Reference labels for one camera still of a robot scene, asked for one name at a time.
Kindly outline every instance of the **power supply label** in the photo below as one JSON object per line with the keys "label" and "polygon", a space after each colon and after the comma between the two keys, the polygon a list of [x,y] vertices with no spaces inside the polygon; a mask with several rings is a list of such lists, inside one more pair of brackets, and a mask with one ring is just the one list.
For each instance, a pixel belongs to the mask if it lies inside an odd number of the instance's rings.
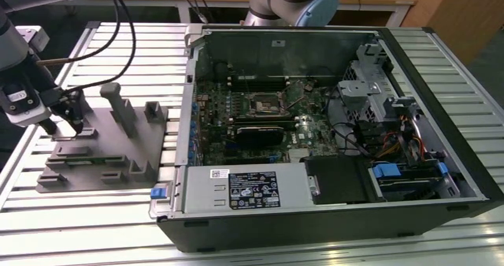
{"label": "power supply label", "polygon": [[229,174],[229,207],[233,210],[280,206],[276,172]]}

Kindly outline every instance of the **metal slotted table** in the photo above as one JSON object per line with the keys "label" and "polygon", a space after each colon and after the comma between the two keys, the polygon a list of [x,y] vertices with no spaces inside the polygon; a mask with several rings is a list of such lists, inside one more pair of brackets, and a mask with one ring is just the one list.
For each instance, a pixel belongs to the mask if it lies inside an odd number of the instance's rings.
{"label": "metal slotted table", "polygon": [[[178,118],[186,71],[183,24],[137,24],[139,50],[119,80],[134,105],[159,101],[170,107],[161,181],[174,178]],[[99,48],[114,24],[87,28],[72,57]],[[420,28],[392,32],[498,183],[504,185],[504,113],[435,34]],[[131,47],[125,24],[118,41],[98,57],[67,65],[63,86],[98,81],[118,73]],[[396,73],[403,90],[409,87]],[[99,89],[86,90],[92,107],[106,107]],[[0,174],[0,265],[502,265],[504,207],[459,219],[417,237],[332,244],[179,252],[149,217],[150,189],[46,193],[38,176],[55,143],[35,126],[26,131]]]}

